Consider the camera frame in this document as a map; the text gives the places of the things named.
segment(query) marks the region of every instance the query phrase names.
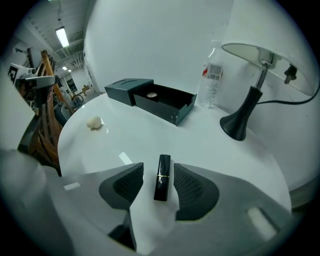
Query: black lipstick tube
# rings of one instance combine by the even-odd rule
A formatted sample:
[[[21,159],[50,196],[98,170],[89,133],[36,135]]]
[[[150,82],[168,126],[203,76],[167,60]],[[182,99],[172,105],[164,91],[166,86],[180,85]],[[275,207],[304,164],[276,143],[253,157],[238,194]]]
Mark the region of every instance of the black lipstick tube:
[[[167,201],[170,177],[170,155],[161,154],[154,191],[154,200]]]

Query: water bottle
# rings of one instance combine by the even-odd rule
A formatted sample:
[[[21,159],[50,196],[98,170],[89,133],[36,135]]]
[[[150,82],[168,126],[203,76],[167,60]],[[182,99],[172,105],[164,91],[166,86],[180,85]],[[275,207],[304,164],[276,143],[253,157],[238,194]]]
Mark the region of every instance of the water bottle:
[[[211,53],[204,65],[197,95],[198,105],[204,108],[211,108],[214,105],[215,96],[221,83],[223,66],[220,54],[221,42],[212,40]]]

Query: box lid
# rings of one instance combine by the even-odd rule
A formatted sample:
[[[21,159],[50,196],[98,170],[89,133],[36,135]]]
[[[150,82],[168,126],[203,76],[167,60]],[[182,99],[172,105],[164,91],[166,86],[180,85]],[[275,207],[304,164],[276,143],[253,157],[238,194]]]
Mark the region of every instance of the box lid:
[[[154,83],[153,79],[125,78],[125,79],[116,81],[112,84],[109,84],[107,87],[130,91],[139,86],[153,84],[153,83]]]

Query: white wall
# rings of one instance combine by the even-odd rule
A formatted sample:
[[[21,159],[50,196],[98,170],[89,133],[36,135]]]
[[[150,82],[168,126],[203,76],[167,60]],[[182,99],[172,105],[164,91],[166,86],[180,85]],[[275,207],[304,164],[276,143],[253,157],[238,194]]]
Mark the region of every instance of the white wall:
[[[82,90],[82,88],[86,85],[88,85],[88,77],[85,73],[85,70],[83,68],[76,69],[71,72],[71,77],[73,79],[73,82],[78,90]]]
[[[16,36],[12,36],[0,58],[3,63],[4,70],[7,72],[9,71],[11,63],[23,65],[28,60],[25,53],[16,52],[15,48],[27,52],[29,46]]]
[[[232,5],[233,0],[97,0],[87,25],[85,52],[100,90],[123,78],[150,78],[196,93],[210,40],[223,37]],[[223,55],[223,84],[216,102],[231,113],[255,85],[259,70]],[[261,100],[306,98],[272,75],[262,91]],[[270,149],[290,190],[318,174],[319,105],[320,96],[301,106],[259,105],[250,118],[249,128]]]

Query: white table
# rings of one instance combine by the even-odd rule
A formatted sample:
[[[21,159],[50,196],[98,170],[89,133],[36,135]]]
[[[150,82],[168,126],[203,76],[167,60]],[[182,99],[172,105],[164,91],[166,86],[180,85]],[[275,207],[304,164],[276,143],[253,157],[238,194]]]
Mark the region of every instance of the white table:
[[[194,106],[178,127],[137,107],[100,95],[80,108],[60,134],[58,156],[63,176],[99,172],[130,163],[144,163],[143,186],[130,207],[137,251],[149,253],[173,227],[179,209],[170,179],[167,202],[153,200],[159,155],[182,163],[244,179],[291,211],[283,174],[261,141],[250,131],[244,141],[228,137],[219,108]],[[86,122],[101,117],[99,130]]]

